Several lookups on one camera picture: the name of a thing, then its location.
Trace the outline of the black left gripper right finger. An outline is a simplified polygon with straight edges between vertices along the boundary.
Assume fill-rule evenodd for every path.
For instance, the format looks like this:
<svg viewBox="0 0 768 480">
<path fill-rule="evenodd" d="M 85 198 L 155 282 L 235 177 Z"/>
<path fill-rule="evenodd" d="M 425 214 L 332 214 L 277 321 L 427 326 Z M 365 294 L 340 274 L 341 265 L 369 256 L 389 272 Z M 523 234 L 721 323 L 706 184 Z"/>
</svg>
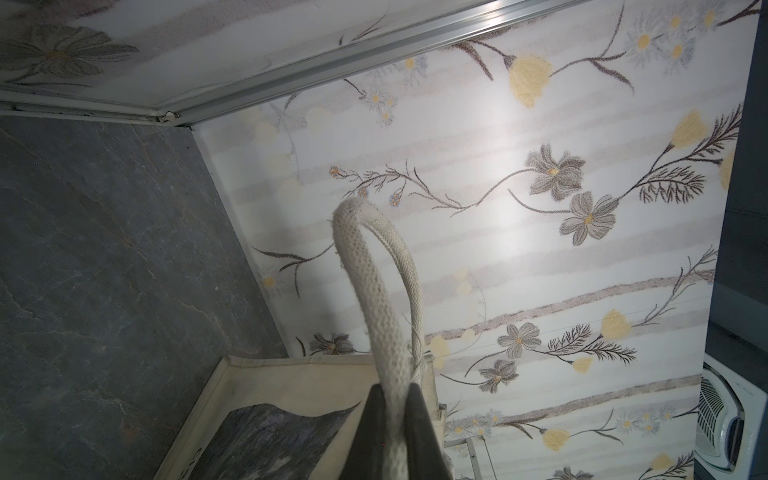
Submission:
<svg viewBox="0 0 768 480">
<path fill-rule="evenodd" d="M 405 402 L 404 434 L 410 480 L 452 478 L 429 417 L 421 388 L 411 383 Z"/>
</svg>

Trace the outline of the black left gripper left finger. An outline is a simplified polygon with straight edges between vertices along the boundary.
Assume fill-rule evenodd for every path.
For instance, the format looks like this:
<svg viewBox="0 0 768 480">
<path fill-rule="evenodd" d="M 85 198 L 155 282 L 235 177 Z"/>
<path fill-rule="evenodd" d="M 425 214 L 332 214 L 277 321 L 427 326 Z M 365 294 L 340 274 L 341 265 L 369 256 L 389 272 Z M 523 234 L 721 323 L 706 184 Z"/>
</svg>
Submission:
<svg viewBox="0 0 768 480">
<path fill-rule="evenodd" d="M 339 480 L 382 480 L 386 440 L 386 402 L 380 384 L 374 384 L 355 432 Z"/>
</svg>

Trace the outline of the cream canvas tote bag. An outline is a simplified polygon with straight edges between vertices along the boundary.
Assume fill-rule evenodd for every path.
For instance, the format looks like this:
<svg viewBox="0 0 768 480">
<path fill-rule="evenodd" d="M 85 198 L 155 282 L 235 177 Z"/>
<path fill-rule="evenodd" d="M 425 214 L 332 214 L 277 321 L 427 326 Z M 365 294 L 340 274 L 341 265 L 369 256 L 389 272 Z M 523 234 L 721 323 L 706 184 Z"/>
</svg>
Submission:
<svg viewBox="0 0 768 480">
<path fill-rule="evenodd" d="M 401 236 L 369 201 L 343 201 L 332 221 L 342 266 L 369 335 L 366 354 L 320 340 L 299 359 L 221 359 L 157 470 L 160 479 L 338 479 L 370 388 L 386 402 L 383 479 L 409 479 L 404 413 L 417 384 L 443 459 L 446 410 L 423 329 L 421 286 Z"/>
</svg>

